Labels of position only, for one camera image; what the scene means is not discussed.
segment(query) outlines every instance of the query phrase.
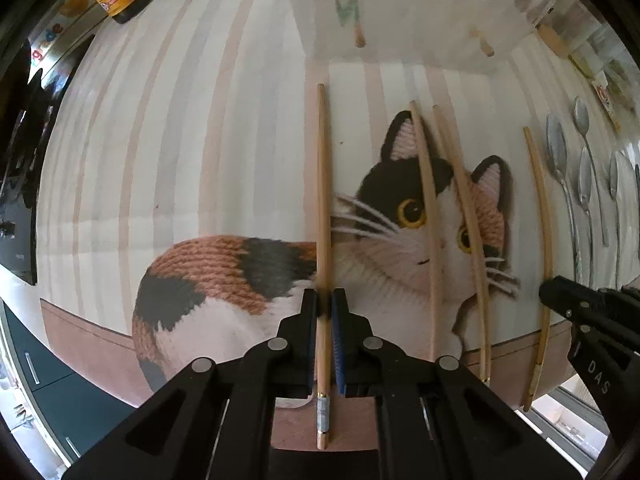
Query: calico cat illustration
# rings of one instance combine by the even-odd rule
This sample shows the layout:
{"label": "calico cat illustration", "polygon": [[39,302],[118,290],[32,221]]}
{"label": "calico cat illustration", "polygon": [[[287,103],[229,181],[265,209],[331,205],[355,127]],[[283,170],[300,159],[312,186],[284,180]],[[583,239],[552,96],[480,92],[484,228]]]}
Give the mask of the calico cat illustration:
{"label": "calico cat illustration", "polygon": [[[442,224],[438,354],[460,356],[462,342],[453,327],[462,303],[476,293],[471,250],[451,165],[431,153]],[[470,175],[488,282],[514,294],[508,284],[514,278],[498,268],[504,262],[506,177],[506,164],[495,155]],[[392,121],[380,161],[356,196],[339,195],[337,201],[342,208],[332,221],[335,286],[345,288],[350,309],[366,316],[376,335],[425,358],[433,329],[429,219],[408,111]],[[196,357],[224,362],[275,336],[280,320],[299,311],[315,272],[314,242],[217,235],[169,248],[143,276],[132,319],[136,354],[151,388]]]}

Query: silver rivet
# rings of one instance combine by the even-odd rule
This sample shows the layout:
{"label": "silver rivet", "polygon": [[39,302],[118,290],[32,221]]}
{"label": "silver rivet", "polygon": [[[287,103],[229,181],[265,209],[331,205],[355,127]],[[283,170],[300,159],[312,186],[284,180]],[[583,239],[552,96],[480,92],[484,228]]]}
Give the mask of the silver rivet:
{"label": "silver rivet", "polygon": [[191,370],[197,374],[208,372],[211,370],[211,359],[206,357],[198,357],[193,363],[191,363]]}
{"label": "silver rivet", "polygon": [[443,370],[457,370],[458,369],[458,360],[453,357],[453,355],[443,355],[438,361],[440,368]]}
{"label": "silver rivet", "polygon": [[371,335],[369,337],[367,337],[362,344],[364,345],[364,348],[369,349],[369,350],[380,350],[382,348],[382,339],[380,339],[379,337],[376,337],[374,335]]}
{"label": "silver rivet", "polygon": [[267,346],[271,350],[284,350],[288,344],[287,340],[283,337],[274,337],[273,339],[269,339]]}

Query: spoon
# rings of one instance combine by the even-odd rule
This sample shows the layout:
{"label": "spoon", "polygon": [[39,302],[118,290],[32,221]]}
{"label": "spoon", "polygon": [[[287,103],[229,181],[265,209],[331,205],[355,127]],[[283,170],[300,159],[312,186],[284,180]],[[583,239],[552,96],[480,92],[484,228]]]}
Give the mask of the spoon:
{"label": "spoon", "polygon": [[589,152],[589,160],[591,162],[591,169],[593,170],[593,176],[596,179],[596,195],[598,197],[598,206],[600,208],[600,227],[602,229],[602,244],[605,247],[609,247],[609,232],[607,231],[607,223],[605,222],[604,209],[602,208],[602,200],[600,199],[600,187],[598,186],[598,174],[596,173],[596,165],[593,161],[593,155],[591,155],[591,148],[589,147],[589,141],[587,140],[587,132],[589,131],[589,111],[587,105],[579,97],[574,99],[574,123],[578,133],[581,134],[584,139],[584,145]]}
{"label": "spoon", "polygon": [[[636,164],[636,191],[638,192],[638,221],[640,221],[640,166]],[[638,235],[638,259],[640,260],[640,235]]]}
{"label": "spoon", "polygon": [[589,150],[586,146],[583,146],[580,154],[580,165],[578,166],[578,202],[589,221],[589,288],[593,288],[593,223],[591,223],[591,211],[589,210],[590,200],[591,163]]}
{"label": "spoon", "polygon": [[618,274],[620,272],[620,212],[618,209],[618,161],[616,160],[616,152],[611,153],[611,161],[609,163],[609,193],[616,205],[616,237],[618,240],[618,248],[616,250],[616,290],[618,290]]}
{"label": "spoon", "polygon": [[546,114],[546,148],[551,173],[562,186],[566,208],[569,211],[569,225],[571,226],[571,246],[574,252],[574,281],[580,282],[582,265],[580,260],[580,245],[578,244],[578,229],[575,225],[574,204],[566,184],[566,139],[562,124],[551,112]]}

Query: cabinet door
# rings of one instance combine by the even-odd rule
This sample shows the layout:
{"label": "cabinet door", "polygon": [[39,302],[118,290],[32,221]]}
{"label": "cabinet door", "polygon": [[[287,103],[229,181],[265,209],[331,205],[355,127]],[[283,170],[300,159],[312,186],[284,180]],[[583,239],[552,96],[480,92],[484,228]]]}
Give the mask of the cabinet door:
{"label": "cabinet door", "polygon": [[34,392],[42,415],[72,457],[82,455],[134,411],[73,373]]}
{"label": "cabinet door", "polygon": [[6,305],[4,311],[20,368],[27,379],[25,386],[34,392],[74,372],[38,341]]}

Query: yellow eye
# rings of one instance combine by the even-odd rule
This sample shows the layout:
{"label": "yellow eye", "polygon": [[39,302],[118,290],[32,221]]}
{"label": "yellow eye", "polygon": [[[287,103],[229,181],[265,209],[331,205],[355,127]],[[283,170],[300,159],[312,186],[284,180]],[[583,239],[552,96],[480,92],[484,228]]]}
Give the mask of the yellow eye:
{"label": "yellow eye", "polygon": [[460,250],[465,251],[467,254],[471,254],[471,240],[469,240],[469,230],[462,226],[458,229],[458,247]]}
{"label": "yellow eye", "polygon": [[417,229],[426,220],[422,204],[413,198],[402,200],[398,206],[398,221],[409,229]]}

